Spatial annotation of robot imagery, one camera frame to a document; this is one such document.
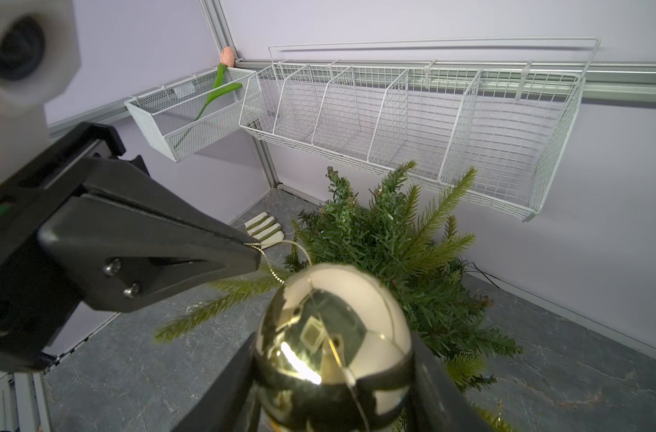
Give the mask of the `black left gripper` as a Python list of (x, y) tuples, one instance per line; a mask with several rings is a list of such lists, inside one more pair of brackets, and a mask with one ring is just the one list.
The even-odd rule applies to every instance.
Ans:
[(0, 184), (0, 371), (52, 365), (82, 302), (133, 312), (259, 268), (252, 237), (125, 153), (116, 128), (83, 122)]

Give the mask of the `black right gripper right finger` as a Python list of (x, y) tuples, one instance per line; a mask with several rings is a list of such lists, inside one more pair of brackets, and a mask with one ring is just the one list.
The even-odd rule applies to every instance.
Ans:
[(421, 338), (412, 332), (411, 339), (414, 376), (408, 399), (408, 430), (492, 431)]

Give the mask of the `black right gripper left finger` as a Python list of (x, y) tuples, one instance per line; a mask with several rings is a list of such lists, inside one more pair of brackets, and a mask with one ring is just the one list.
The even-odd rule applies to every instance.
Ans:
[(253, 390), (255, 340), (256, 333), (250, 334), (212, 386), (173, 431), (259, 430), (261, 407)]

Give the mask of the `silver ball ornament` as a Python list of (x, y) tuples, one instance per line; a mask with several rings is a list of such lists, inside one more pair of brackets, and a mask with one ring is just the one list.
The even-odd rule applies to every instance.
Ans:
[(253, 345), (257, 400), (277, 431), (383, 431), (413, 385), (398, 301), (354, 266), (317, 264), (272, 298)]

